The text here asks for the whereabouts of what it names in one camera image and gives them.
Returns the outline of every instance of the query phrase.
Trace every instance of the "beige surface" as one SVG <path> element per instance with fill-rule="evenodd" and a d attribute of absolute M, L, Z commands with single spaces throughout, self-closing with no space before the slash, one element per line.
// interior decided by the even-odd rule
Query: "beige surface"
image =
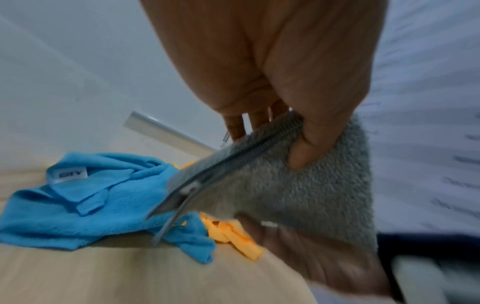
<path fill-rule="evenodd" d="M 0 173 L 0 200 L 42 184 L 43 172 Z M 66 252 L 0 244 L 2 303 L 316 303 L 305 281 L 271 253 L 252 262 L 229 245 L 202 265 L 142 233 Z"/>

